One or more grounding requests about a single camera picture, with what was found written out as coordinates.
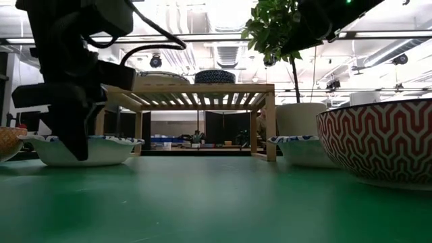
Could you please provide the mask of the red zigzag patterned bowl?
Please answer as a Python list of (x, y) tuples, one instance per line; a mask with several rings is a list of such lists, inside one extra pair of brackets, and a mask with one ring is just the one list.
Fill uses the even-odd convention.
[(432, 191), (432, 98), (333, 109), (316, 121), (326, 155), (362, 183)]

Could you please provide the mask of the orange patterned bowl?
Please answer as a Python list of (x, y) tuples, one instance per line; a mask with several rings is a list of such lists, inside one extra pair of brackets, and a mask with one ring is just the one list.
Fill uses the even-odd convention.
[(26, 136), (27, 129), (0, 127), (0, 163), (15, 156), (23, 146), (19, 136)]

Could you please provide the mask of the blue storage bins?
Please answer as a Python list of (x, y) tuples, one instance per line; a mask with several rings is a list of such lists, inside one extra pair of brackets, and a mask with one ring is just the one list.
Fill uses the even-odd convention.
[(176, 137), (151, 137), (152, 143), (164, 143), (164, 142), (172, 142), (172, 143), (183, 143), (183, 140)]

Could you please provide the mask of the green leafy plant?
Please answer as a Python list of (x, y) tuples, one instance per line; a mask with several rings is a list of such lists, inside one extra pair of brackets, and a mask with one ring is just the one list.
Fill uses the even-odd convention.
[(292, 66), (296, 102), (300, 102), (300, 91), (296, 70), (299, 51), (284, 48), (294, 39), (300, 26), (300, 12), (296, 0), (258, 0), (250, 10), (251, 19), (245, 23), (242, 38), (250, 37), (248, 48), (264, 55), (266, 62), (288, 62)]

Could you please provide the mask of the person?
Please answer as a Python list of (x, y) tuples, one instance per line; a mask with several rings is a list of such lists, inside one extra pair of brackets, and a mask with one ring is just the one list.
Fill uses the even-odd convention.
[(266, 110), (261, 109), (260, 115), (256, 118), (256, 132), (262, 141), (266, 141), (267, 135)]

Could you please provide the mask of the black room divider panel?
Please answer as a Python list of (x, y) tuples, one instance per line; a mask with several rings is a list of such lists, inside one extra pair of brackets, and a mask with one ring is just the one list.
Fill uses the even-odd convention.
[(231, 141), (233, 145), (250, 144), (249, 113), (215, 113), (205, 112), (205, 141), (211, 144), (224, 144)]

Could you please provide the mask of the wooden slatted shelf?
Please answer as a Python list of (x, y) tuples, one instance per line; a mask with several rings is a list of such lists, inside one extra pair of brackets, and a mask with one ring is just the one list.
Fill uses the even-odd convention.
[(136, 84), (132, 90), (104, 86), (108, 103), (135, 113), (134, 136), (142, 137), (143, 111), (250, 111), (250, 152), (264, 161), (276, 161), (276, 146), (267, 143), (266, 154), (257, 151), (257, 112), (267, 112), (267, 138), (276, 135), (273, 84)]

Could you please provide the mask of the dark blue patterned bowl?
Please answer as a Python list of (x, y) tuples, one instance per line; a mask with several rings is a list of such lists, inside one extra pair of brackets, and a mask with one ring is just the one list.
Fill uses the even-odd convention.
[(225, 70), (203, 70), (195, 74), (194, 82), (196, 84), (233, 84), (236, 81), (236, 75)]

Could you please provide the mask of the black computer monitor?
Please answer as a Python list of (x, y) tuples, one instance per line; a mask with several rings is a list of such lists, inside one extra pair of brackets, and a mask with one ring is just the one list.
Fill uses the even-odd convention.
[(28, 132), (38, 132), (40, 111), (21, 112), (16, 117), (16, 128), (25, 128)]

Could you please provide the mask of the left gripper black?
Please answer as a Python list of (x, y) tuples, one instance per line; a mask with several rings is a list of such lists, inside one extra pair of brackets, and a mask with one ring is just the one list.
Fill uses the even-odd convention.
[(50, 106), (51, 129), (66, 148), (79, 161), (88, 158), (88, 139), (86, 130), (87, 109), (89, 114), (89, 135), (95, 135), (97, 115), (105, 108), (107, 95), (105, 89), (96, 81), (95, 72), (101, 60), (97, 52), (90, 51), (97, 64), (89, 77), (79, 81), (43, 82), (18, 86), (11, 94), (16, 108)]

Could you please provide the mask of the white round column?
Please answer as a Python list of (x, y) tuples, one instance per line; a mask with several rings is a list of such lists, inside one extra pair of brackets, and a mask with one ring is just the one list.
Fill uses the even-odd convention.
[(350, 106), (379, 103), (381, 94), (377, 91), (353, 92), (350, 94)]

